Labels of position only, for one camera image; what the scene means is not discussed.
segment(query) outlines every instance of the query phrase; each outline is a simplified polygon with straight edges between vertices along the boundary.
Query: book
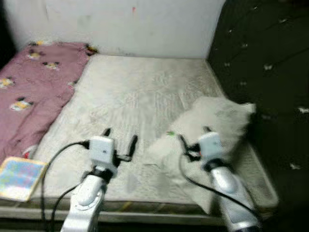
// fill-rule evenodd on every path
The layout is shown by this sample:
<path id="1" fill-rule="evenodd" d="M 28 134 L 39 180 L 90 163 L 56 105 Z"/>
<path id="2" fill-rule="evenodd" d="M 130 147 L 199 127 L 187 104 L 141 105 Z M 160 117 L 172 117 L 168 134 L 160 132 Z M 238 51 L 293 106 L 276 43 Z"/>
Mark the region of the book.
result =
<path id="1" fill-rule="evenodd" d="M 8 157 L 0 166 L 0 198 L 18 202 L 30 199 L 46 163 L 18 157 Z"/>

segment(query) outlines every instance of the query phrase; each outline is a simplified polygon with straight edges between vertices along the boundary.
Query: pink blanket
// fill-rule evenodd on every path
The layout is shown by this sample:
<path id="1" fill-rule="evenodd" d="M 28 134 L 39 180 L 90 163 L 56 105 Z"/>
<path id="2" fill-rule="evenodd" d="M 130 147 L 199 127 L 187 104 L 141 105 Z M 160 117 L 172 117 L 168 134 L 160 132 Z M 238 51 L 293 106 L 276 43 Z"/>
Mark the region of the pink blanket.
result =
<path id="1" fill-rule="evenodd" d="M 74 93 L 89 60 L 85 45 L 30 45 L 1 70 L 0 164 L 34 152 Z"/>

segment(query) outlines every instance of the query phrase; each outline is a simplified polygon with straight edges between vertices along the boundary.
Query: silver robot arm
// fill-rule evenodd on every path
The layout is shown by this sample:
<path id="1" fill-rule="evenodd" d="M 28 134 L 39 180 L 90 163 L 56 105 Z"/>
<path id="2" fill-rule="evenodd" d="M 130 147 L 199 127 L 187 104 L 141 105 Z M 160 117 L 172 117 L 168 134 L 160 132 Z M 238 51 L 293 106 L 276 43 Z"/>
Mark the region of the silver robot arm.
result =
<path id="1" fill-rule="evenodd" d="M 90 139 L 89 150 L 93 170 L 86 173 L 81 184 L 72 193 L 70 211 L 61 232 L 97 231 L 98 215 L 102 209 L 107 185 L 111 178 L 117 176 L 120 162 L 132 160 L 138 137 L 133 136 L 127 155 L 117 155 L 114 139 L 107 137 L 109 133 L 110 129 L 107 129 L 103 136 Z"/>
<path id="2" fill-rule="evenodd" d="M 205 131 L 206 133 L 199 138 L 198 143 L 191 146 L 188 146 L 184 138 L 180 136 L 185 155 L 189 157 L 190 161 L 201 160 L 201 168 L 211 175 L 215 190 L 241 202 L 254 211 L 254 204 L 245 184 L 222 159 L 223 151 L 219 134 L 207 127 Z M 192 155 L 190 152 L 200 152 L 200 154 Z M 262 231 L 259 219 L 243 206 L 223 196 L 219 198 L 219 205 L 230 232 Z"/>

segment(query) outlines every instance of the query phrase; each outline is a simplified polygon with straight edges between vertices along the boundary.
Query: fluffy white pillow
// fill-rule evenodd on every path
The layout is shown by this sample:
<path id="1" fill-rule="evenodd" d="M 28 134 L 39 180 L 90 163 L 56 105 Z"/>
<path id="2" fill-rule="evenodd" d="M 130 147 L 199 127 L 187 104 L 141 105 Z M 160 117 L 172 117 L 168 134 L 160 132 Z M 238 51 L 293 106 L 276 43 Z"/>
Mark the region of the fluffy white pillow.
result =
<path id="1" fill-rule="evenodd" d="M 254 110 L 254 104 L 240 105 L 225 98 L 200 97 L 191 110 L 172 123 L 167 134 L 148 148 L 144 164 L 159 166 L 162 172 L 206 213 L 210 213 L 212 194 L 188 183 L 180 174 L 178 162 L 183 150 L 177 134 L 182 134 L 188 144 L 193 144 L 204 134 L 203 127 L 209 126 L 220 134 L 225 159 L 229 161 L 231 152 L 246 132 Z M 184 160 L 183 167 L 189 177 L 204 185 L 210 185 L 209 176 L 200 169 L 200 162 L 185 165 Z"/>

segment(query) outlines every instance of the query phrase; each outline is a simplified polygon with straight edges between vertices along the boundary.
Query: white mattress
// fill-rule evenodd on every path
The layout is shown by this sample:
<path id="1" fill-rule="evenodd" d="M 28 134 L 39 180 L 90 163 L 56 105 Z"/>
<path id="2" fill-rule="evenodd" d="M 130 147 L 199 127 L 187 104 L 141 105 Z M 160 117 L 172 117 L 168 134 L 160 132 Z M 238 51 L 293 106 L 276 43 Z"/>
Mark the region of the white mattress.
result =
<path id="1" fill-rule="evenodd" d="M 143 159 L 147 147 L 202 95 L 223 95 L 204 60 L 93 56 L 72 100 L 44 136 L 34 159 L 48 162 L 67 143 L 100 135 L 107 127 L 112 128 L 117 150 L 124 154 L 131 136 L 137 134 L 133 161 L 121 163 L 105 200 L 194 203 L 159 168 L 143 165 Z M 247 148 L 244 153 L 239 170 L 249 177 L 246 180 L 256 201 L 262 206 L 276 204 L 252 150 Z M 57 197 L 79 183 L 90 166 L 88 151 L 82 147 L 63 152 L 47 174 L 46 197 Z M 39 195 L 37 189 L 33 197 Z"/>

